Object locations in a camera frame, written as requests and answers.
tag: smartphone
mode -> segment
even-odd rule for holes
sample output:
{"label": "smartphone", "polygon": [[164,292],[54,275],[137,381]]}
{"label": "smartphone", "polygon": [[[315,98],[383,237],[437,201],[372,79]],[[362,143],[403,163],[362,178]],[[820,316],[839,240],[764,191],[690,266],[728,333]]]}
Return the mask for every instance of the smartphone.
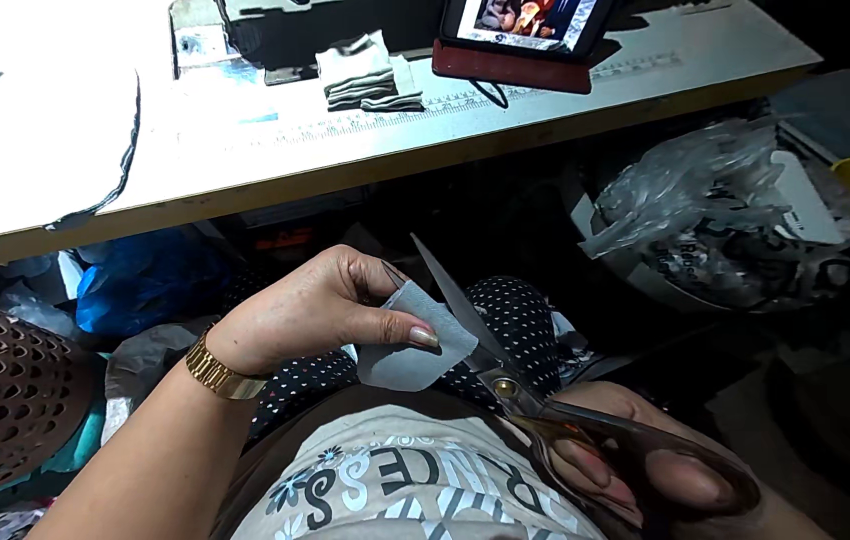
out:
{"label": "smartphone", "polygon": [[441,43],[553,62],[584,63],[616,0],[447,0]]}

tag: scissors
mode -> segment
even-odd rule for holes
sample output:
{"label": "scissors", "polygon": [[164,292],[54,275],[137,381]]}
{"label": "scissors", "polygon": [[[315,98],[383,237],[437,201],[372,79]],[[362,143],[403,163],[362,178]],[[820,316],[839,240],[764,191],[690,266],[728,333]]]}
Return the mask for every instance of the scissors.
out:
{"label": "scissors", "polygon": [[[544,469],[564,495],[604,533],[634,538],[641,530],[653,535],[666,532],[668,522],[675,519],[697,521],[719,515],[741,515],[758,506],[760,494],[753,478],[741,465],[712,449],[644,423],[540,396],[515,369],[512,357],[482,321],[466,293],[419,238],[414,234],[411,238],[455,319],[478,338],[478,346],[465,358],[465,364],[502,406],[506,418],[531,440],[531,450],[539,468]],[[401,289],[405,280],[388,264],[383,266],[395,286]],[[585,494],[568,485],[549,457],[552,445],[563,439],[575,441],[600,457],[635,494],[639,501],[636,508],[640,511],[604,495]],[[719,511],[694,510],[663,497],[651,484],[645,468],[647,456],[658,450],[694,457],[721,475],[734,490],[731,504]]]}

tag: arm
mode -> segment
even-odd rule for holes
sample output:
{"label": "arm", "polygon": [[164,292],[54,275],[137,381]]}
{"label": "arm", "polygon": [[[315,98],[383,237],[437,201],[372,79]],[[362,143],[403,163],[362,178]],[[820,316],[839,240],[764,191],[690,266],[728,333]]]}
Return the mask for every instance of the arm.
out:
{"label": "arm", "polygon": [[[206,346],[230,369],[257,374],[347,343],[437,345],[417,317],[359,304],[393,292],[381,260],[337,246],[232,310]],[[28,539],[208,538],[257,403],[220,398],[179,362]]]}
{"label": "arm", "polygon": [[[730,460],[749,467],[730,449],[674,420],[635,392],[610,382],[583,382],[555,394],[552,399],[621,416],[663,432],[695,441]],[[569,485],[585,493],[610,495],[635,501],[623,482],[606,464],[572,441],[556,441],[551,464]],[[720,510],[731,502],[733,489],[716,472],[694,457],[657,450],[647,456],[646,473],[655,488],[675,503],[699,510]],[[815,521],[795,509],[769,486],[757,480],[762,502],[743,516],[705,521],[677,522],[672,533],[682,540],[722,538],[728,540],[828,540]]]}

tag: beige t-shirt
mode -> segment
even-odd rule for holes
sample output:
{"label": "beige t-shirt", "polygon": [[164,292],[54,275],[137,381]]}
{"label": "beige t-shirt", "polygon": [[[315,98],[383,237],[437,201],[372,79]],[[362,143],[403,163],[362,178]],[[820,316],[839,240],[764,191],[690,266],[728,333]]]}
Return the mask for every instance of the beige t-shirt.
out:
{"label": "beige t-shirt", "polygon": [[[405,397],[434,405],[437,394],[422,394]],[[334,409],[336,398],[311,413]],[[509,448],[488,417],[462,410],[462,401],[440,398],[442,405],[457,406],[456,413],[442,417],[381,404],[343,410],[314,428],[277,480],[257,490],[260,497],[232,540],[605,538]],[[295,438],[287,432],[276,436]],[[282,450],[263,452],[252,469],[276,452]],[[255,484],[249,478],[246,474],[245,483]]]}

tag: blue plastic bag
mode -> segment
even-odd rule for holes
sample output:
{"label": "blue plastic bag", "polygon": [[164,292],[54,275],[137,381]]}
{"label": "blue plastic bag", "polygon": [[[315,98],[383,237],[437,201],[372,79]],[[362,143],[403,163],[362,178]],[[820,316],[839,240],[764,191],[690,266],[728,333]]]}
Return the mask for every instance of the blue plastic bag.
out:
{"label": "blue plastic bag", "polygon": [[181,228],[163,228],[104,242],[78,284],[75,322],[100,336],[130,337],[168,321],[226,282],[228,269],[212,248]]}

